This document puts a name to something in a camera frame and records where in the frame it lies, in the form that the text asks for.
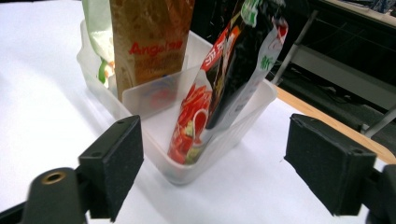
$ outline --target translucent plastic container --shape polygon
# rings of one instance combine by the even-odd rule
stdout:
[[[186,49],[186,69],[125,91],[121,103],[95,77],[100,60],[95,59],[97,56],[86,35],[85,22],[81,24],[81,33],[83,43],[78,54],[78,62],[89,90],[115,119],[122,119],[132,114],[140,115],[145,154],[173,184],[190,183],[210,165],[220,160],[243,138],[277,95],[273,84],[264,80],[232,126],[212,138],[198,162],[193,165],[178,164],[167,156],[169,142],[181,100],[187,95],[211,46],[199,36],[190,33]]]

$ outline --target white surface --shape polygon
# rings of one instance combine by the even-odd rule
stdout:
[[[0,211],[23,202],[37,175],[77,167],[114,121],[76,60],[82,20],[78,1],[0,4]],[[364,223],[364,207],[359,217],[332,217],[283,160],[295,112],[275,100],[188,186],[170,184],[145,160],[116,223]]]

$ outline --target red label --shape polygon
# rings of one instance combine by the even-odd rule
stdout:
[[[163,45],[152,45],[152,46],[139,46],[139,43],[134,42],[129,49],[129,54],[135,54],[135,55],[149,55],[151,57],[155,57],[157,54],[166,52],[166,51],[171,51],[171,50],[177,50],[181,49],[183,46],[183,41],[174,41],[174,42],[166,42]]]
[[[228,28],[224,29],[216,43],[213,45],[212,49],[206,55],[204,62],[202,63],[201,69],[207,72],[207,70],[209,70],[209,68],[211,68],[212,65],[221,57],[227,33]]]

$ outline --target product packaging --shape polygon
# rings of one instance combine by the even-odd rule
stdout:
[[[168,156],[194,164],[230,127],[282,50],[288,25],[283,0],[238,1],[227,28],[207,54],[181,103]]]
[[[110,0],[119,99],[181,70],[194,0]]]

